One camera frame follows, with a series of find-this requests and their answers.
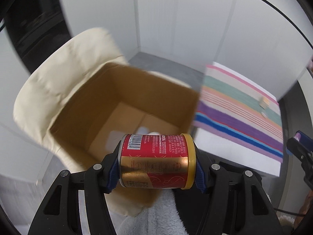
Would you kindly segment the beige cardboard cosmetic box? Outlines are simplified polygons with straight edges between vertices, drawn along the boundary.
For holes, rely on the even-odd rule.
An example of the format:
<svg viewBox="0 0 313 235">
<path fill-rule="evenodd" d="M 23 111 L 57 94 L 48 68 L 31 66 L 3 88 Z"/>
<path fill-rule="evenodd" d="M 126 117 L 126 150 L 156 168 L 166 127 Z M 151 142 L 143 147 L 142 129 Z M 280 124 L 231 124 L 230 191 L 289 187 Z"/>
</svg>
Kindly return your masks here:
<svg viewBox="0 0 313 235">
<path fill-rule="evenodd" d="M 268 98 L 262 97 L 262 98 L 260 98 L 259 105 L 263 109 L 267 109 L 269 107 L 269 105 L 270 105 L 270 101 L 268 100 Z"/>
</svg>

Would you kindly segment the red gold tin can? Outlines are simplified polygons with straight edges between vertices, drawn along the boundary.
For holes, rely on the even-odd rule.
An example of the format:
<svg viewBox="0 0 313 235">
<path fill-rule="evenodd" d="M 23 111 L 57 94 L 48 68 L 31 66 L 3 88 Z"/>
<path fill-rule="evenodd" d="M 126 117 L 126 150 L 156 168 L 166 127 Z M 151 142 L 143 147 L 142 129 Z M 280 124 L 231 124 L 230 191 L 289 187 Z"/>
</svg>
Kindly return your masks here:
<svg viewBox="0 0 313 235">
<path fill-rule="evenodd" d="M 189 134 L 126 134 L 118 163 L 123 187 L 190 189 L 196 174 L 196 148 Z"/>
</svg>

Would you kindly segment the white round compact case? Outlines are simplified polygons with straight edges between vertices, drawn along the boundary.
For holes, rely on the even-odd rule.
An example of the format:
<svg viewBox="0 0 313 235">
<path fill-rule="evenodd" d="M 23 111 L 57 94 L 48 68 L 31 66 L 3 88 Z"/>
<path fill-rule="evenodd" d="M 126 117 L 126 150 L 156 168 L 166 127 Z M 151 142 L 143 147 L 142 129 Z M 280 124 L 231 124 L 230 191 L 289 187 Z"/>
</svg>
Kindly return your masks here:
<svg viewBox="0 0 313 235">
<path fill-rule="evenodd" d="M 143 127 L 143 126 L 138 128 L 138 130 L 136 131 L 136 134 L 138 134 L 138 135 L 160 135 L 160 133 L 152 132 L 147 127 Z"/>
</svg>

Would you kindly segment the blue purple small tube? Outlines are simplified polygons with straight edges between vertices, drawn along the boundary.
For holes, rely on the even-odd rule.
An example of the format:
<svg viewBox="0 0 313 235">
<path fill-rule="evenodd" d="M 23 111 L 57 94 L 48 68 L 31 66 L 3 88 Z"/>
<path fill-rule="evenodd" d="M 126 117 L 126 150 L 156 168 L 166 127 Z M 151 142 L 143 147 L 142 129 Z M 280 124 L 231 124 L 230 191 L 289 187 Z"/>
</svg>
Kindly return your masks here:
<svg viewBox="0 0 313 235">
<path fill-rule="evenodd" d="M 294 135 L 294 138 L 299 142 L 301 140 L 301 132 L 297 131 L 296 134 Z"/>
</svg>

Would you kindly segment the translucent square plastic lid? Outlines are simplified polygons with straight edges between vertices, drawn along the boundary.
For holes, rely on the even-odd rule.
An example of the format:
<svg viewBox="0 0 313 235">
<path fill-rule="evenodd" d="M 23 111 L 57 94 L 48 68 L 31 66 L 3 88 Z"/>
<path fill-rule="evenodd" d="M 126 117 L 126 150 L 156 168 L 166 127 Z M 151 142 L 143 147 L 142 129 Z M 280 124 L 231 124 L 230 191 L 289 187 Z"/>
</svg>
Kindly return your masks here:
<svg viewBox="0 0 313 235">
<path fill-rule="evenodd" d="M 112 130 L 109 133 L 107 141 L 106 141 L 106 150 L 108 151 L 108 153 L 112 153 L 115 150 L 116 146 L 124 137 L 124 135 L 125 135 L 125 132 L 120 132 L 117 130 Z"/>
</svg>

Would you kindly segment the white table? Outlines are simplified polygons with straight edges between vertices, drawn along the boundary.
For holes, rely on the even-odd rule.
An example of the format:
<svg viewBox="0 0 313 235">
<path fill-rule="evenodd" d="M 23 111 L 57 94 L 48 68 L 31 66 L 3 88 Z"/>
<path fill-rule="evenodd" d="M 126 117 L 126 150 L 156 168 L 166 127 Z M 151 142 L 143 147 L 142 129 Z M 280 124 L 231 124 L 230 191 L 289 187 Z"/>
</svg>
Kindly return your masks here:
<svg viewBox="0 0 313 235">
<path fill-rule="evenodd" d="M 194 141 L 199 149 L 262 174 L 279 177 L 282 162 L 238 145 L 228 139 L 196 127 Z"/>
</svg>

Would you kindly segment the grey fluffy blanket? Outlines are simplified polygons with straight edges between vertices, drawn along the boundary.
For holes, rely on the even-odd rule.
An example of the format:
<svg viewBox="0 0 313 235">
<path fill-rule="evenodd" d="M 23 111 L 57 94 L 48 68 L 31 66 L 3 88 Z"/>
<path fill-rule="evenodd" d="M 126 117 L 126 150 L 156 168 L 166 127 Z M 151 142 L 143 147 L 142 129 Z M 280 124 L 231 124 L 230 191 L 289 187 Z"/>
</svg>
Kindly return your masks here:
<svg viewBox="0 0 313 235">
<path fill-rule="evenodd" d="M 172 190 L 163 190 L 152 207 L 124 219 L 117 234 L 187 234 Z"/>
</svg>

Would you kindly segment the striped colourful cloth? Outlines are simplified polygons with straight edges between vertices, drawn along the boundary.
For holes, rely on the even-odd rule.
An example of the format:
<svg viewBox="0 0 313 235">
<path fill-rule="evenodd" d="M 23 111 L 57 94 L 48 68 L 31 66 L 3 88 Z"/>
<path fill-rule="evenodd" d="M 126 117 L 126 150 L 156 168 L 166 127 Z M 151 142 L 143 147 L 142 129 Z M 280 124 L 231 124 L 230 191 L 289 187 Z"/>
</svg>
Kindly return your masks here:
<svg viewBox="0 0 313 235">
<path fill-rule="evenodd" d="M 259 105 L 262 97 L 270 101 L 267 109 Z M 206 67 L 193 124 L 275 161 L 283 161 L 282 120 L 277 99 L 221 64 Z"/>
</svg>

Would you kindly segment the brown cardboard box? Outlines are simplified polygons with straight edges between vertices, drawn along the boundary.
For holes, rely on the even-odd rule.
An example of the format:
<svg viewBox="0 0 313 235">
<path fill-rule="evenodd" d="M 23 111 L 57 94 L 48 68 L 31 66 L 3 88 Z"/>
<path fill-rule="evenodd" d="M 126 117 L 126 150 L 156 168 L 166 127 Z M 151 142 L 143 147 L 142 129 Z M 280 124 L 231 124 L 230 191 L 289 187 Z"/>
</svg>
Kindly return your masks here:
<svg viewBox="0 0 313 235">
<path fill-rule="evenodd" d="M 109 154 L 112 130 L 134 134 L 143 126 L 165 135 L 187 133 L 198 97 L 146 71 L 107 63 L 74 93 L 50 132 L 82 171 Z"/>
</svg>

